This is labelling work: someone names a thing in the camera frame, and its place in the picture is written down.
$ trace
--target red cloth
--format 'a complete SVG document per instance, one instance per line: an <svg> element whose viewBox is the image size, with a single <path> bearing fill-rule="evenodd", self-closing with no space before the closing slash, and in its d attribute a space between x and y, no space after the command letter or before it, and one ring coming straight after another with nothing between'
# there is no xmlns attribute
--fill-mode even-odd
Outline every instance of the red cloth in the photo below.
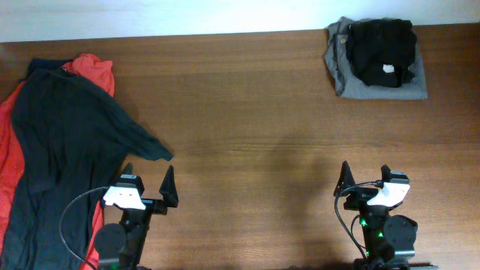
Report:
<svg viewBox="0 0 480 270"><path fill-rule="evenodd" d="M115 81L113 79L111 61L101 61L92 54L82 54L63 67L73 74L82 75L100 86L109 95L113 96ZM25 160L22 149L14 133L11 123L12 110L20 89L25 84L21 82L15 91L0 105L0 253L3 251L3 241L8 228L15 188L25 170ZM100 202L95 206L92 226L92 236L88 245L86 259L98 267L98 253L94 249L93 239L97 231L104 225L104 212ZM89 270L83 263L80 270Z"/></svg>

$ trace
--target black cable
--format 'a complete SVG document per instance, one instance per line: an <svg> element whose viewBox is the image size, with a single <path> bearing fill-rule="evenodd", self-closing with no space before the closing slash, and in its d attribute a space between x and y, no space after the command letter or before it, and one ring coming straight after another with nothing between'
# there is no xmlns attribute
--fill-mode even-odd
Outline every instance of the black cable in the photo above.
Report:
<svg viewBox="0 0 480 270"><path fill-rule="evenodd" d="M341 195L347 191L351 191L354 188L360 188L363 186L367 185L376 185L377 183L375 181L370 181L370 182L365 182L365 183L360 183L356 184L352 187L347 187L346 189L340 191L337 193L337 196L335 196L335 203L334 203L334 208L335 208L335 214L337 214L338 221L340 221L340 224L342 227L345 229L346 233L350 238L352 239L353 243L355 243L355 246L358 248L358 250L361 253L361 256L363 257L363 260L365 261L365 265L367 266L367 270L370 270L370 266L368 265L367 257L365 256L365 253L362 250L362 246L355 240L355 237L353 237L353 234L348 230L347 225L345 225L344 220L342 220L342 217L340 216L340 212L338 211L338 199L340 199Z"/></svg>
<svg viewBox="0 0 480 270"><path fill-rule="evenodd" d="M77 253L75 253L71 247L67 244L67 242L65 241L65 238L63 237L63 232L62 232L62 224L63 224L63 218L65 216L65 213L67 213L67 210L79 199L83 198L85 195L89 195L90 193L93 193L95 191L100 191L100 190L106 190L106 189L109 189L109 187L97 187L97 188L94 188L92 190L89 190L85 193L82 193L80 194L77 198L73 199L68 205L67 207L65 208L65 210L61 213L61 217L60 217L60 222L58 224L58 232L60 233L60 239L61 239L61 242L63 243L63 245L67 248L68 252L70 252L72 255L74 255L78 260L86 263L88 266L90 266L90 268L92 270L97 270L97 268L92 265L91 262L89 262L88 260L86 259L83 259L80 255L78 255Z"/></svg>
<svg viewBox="0 0 480 270"><path fill-rule="evenodd" d="M352 233L353 238L355 238L355 236L353 235L353 224L355 224L355 221L357 220L357 218L360 218L360 214L357 214L357 215L353 218L353 220L352 220L352 225L350 225L350 232Z"/></svg>

